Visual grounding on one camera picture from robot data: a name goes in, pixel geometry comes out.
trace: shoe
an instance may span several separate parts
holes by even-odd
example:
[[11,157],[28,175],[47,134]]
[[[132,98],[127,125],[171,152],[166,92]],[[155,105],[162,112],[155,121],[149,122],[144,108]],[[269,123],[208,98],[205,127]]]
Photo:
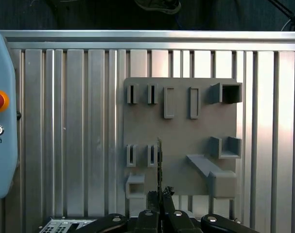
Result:
[[179,0],[134,0],[145,11],[160,11],[174,15],[181,9]]

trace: dark floor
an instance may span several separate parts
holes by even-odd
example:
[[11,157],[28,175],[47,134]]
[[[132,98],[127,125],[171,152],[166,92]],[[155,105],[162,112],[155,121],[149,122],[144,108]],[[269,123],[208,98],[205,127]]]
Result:
[[[176,16],[146,12],[134,0],[0,0],[0,29],[280,31],[287,21],[268,0],[180,0]],[[295,0],[281,0],[295,12]]]

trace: metal slotted panel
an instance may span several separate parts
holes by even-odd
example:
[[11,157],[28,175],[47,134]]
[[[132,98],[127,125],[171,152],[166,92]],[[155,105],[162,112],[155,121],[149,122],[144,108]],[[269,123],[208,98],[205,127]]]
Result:
[[[33,232],[48,216],[145,208],[124,193],[123,81],[131,76],[242,82],[238,193],[234,206],[214,200],[214,212],[234,210],[262,233],[295,233],[295,33],[2,33],[14,49],[22,118],[1,233]],[[197,217],[208,213],[207,196],[173,200]]]

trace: light blue panel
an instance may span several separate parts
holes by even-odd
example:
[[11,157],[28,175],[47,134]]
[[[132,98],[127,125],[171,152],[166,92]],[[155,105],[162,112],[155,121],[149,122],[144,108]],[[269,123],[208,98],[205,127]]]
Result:
[[0,199],[4,198],[17,166],[17,108],[15,70],[0,35],[0,90],[9,97],[9,107],[0,112],[0,126],[4,132],[0,135]]

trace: bolt head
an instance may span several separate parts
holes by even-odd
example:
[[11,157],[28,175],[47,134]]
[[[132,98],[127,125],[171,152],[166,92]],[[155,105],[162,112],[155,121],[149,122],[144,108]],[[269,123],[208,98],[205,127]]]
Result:
[[121,220],[120,217],[115,217],[115,218],[113,218],[113,222],[119,222],[120,220]]
[[175,211],[174,215],[175,215],[175,216],[182,216],[183,214],[182,214],[181,211]]
[[152,213],[152,212],[150,212],[150,211],[147,211],[147,212],[145,212],[145,215],[146,215],[146,216],[152,216],[152,215],[153,215],[153,213]]
[[216,222],[216,218],[215,217],[212,217],[212,216],[209,216],[208,217],[208,221],[209,222]]

